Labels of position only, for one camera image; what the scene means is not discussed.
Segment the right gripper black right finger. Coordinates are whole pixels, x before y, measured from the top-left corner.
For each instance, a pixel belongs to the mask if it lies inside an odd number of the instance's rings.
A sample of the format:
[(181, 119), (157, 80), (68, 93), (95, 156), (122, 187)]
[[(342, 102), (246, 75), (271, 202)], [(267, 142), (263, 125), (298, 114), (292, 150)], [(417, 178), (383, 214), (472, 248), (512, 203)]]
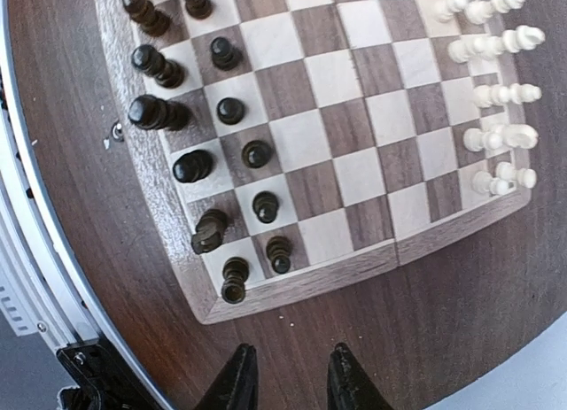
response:
[(327, 408), (393, 410), (345, 343), (336, 344), (330, 354)]

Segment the wooden chess board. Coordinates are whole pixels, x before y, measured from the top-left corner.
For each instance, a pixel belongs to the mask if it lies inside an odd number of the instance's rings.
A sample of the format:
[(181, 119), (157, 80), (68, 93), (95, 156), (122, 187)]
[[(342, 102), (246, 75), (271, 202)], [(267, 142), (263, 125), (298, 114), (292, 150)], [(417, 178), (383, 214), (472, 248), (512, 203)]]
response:
[[(95, 0), (109, 79), (121, 114), (142, 94), (185, 104), (179, 131), (121, 128), (165, 252), (196, 319), (233, 320), (286, 306), (420, 259), (525, 207), (537, 181), (524, 117), (537, 86), (517, 78), (513, 53), (526, 27), (504, 15), (525, 0), (211, 0), (194, 19), (184, 0), (150, 0), (170, 18), (146, 35), (121, 0)], [(238, 66), (213, 65), (211, 41), (238, 47)], [(130, 62), (150, 44), (184, 69), (160, 87)], [(245, 104), (219, 121), (225, 97)], [(241, 159), (252, 140), (273, 150), (263, 167)], [(209, 151), (213, 171), (178, 182), (174, 162)], [(254, 197), (270, 191), (276, 219), (258, 221)], [(223, 242), (197, 255), (201, 216), (228, 216)], [(277, 274), (266, 245), (292, 246)], [(245, 299), (221, 297), (224, 263), (245, 259)]]

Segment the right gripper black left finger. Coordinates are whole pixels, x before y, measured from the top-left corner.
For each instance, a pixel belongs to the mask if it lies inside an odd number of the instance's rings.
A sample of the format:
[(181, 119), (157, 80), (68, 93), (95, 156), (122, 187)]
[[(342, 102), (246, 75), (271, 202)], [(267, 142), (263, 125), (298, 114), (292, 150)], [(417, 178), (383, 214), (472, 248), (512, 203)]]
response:
[(257, 409), (258, 361), (253, 345), (240, 344), (196, 409)]

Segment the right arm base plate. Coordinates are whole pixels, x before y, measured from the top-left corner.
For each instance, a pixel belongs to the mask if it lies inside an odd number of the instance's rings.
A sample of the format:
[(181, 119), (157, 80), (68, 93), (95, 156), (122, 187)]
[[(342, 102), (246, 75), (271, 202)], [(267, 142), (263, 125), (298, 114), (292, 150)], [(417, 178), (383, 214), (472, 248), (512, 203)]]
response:
[(97, 338), (56, 351), (87, 399), (86, 409), (161, 409), (110, 341)]

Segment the black pawn file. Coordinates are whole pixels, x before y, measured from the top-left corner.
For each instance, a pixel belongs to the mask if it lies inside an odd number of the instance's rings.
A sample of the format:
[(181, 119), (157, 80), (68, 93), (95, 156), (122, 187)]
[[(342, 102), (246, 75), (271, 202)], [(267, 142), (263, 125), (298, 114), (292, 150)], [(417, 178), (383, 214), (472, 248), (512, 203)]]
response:
[(249, 264), (243, 258), (230, 258), (224, 263), (221, 297), (226, 303), (235, 305), (245, 299), (245, 282), (249, 274)]
[(226, 125), (236, 125), (245, 116), (245, 104), (235, 97), (225, 97), (216, 106), (217, 118)]
[(291, 268), (290, 240), (285, 236), (274, 236), (269, 239), (266, 245), (266, 254), (270, 266), (277, 274), (285, 274)]
[(222, 71), (234, 69), (242, 59), (239, 48), (224, 36), (214, 38), (209, 49), (213, 65)]
[(252, 140), (241, 151), (241, 159), (245, 166), (258, 169), (265, 166), (272, 158), (272, 147), (265, 141)]
[(213, 10), (210, 0), (184, 0), (184, 4), (186, 12), (194, 19), (205, 19)]

